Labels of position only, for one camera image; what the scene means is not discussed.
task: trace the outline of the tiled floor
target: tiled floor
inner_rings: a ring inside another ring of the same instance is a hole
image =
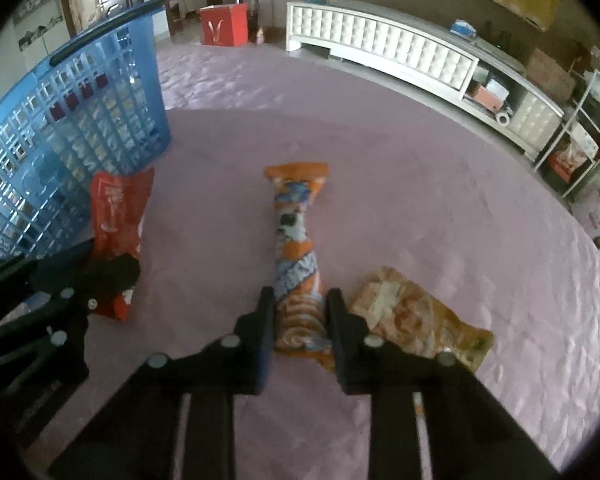
[[[197,21],[188,21],[187,25],[183,30],[180,30],[176,33],[172,38],[167,38],[166,40],[159,41],[157,43],[158,49],[168,48],[172,44],[202,44],[202,27],[200,22]],[[285,41],[282,40],[279,43],[275,44],[262,44],[256,45],[253,43],[248,43],[240,48],[257,48],[257,49],[277,49],[277,50],[285,50]],[[479,136],[481,139],[484,139],[488,143],[493,146],[497,146],[499,149],[503,150],[506,153],[509,153],[512,158],[517,160],[526,170],[528,170],[529,174],[533,176],[538,182],[545,187],[558,202],[560,202],[563,206],[567,207],[564,199],[560,197],[560,195],[555,192],[542,178],[541,176],[533,171],[532,162],[526,158],[522,150],[517,147],[513,142],[509,139],[506,139],[498,132],[494,131],[492,128],[479,121],[475,117],[469,115],[464,110],[453,106],[448,101],[433,95],[426,90],[423,90],[417,86],[411,85],[405,81],[402,81],[398,78],[392,77],[383,72],[378,72],[373,68],[369,68],[358,63],[350,62],[348,60],[341,60],[330,57],[329,51],[326,48],[321,48],[319,46],[313,45],[305,45],[299,50],[294,52],[288,52],[288,56],[307,60],[309,62],[323,64],[324,66],[328,66],[330,68],[334,68],[336,70],[341,70],[343,72],[350,73],[352,75],[361,77],[368,81],[372,81],[376,84],[382,85],[385,88],[389,88],[395,92],[398,92],[408,98],[414,99],[424,105],[427,105],[429,108],[437,111],[438,113],[450,118],[456,123],[462,124],[469,131],[473,132],[475,135]]]

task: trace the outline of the blue and orange wrapper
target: blue and orange wrapper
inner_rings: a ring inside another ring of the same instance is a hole
[[[276,208],[276,349],[291,355],[331,360],[314,244],[305,213],[329,176],[323,162],[269,166],[264,175],[275,185]]]

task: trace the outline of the blue plastic basket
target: blue plastic basket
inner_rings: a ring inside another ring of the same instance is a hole
[[[169,145],[152,14],[121,13],[39,63],[0,101],[0,259],[69,245],[97,171],[130,174]]]

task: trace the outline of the basket handle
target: basket handle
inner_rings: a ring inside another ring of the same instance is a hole
[[[109,18],[108,20],[90,28],[84,34],[79,34],[72,41],[67,43],[64,47],[56,50],[49,58],[49,66],[54,67],[62,63],[65,59],[72,56],[79,50],[98,38],[109,34],[112,30],[121,27],[125,23],[131,22],[132,20],[144,16],[146,14],[155,14],[159,9],[164,7],[166,0],[149,0],[144,4],[140,4],[136,7],[132,7],[125,12],[121,12]]]

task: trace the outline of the orange snack bag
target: orange snack bag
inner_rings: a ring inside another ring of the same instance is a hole
[[[96,173],[91,182],[93,260],[125,253],[140,256],[142,220],[153,184],[153,168],[129,176]],[[124,321],[132,293],[131,288],[112,301],[99,301],[94,312]]]
[[[264,175],[276,188],[276,349],[329,361],[324,285],[304,224],[329,168],[323,162],[293,162],[269,166]]]

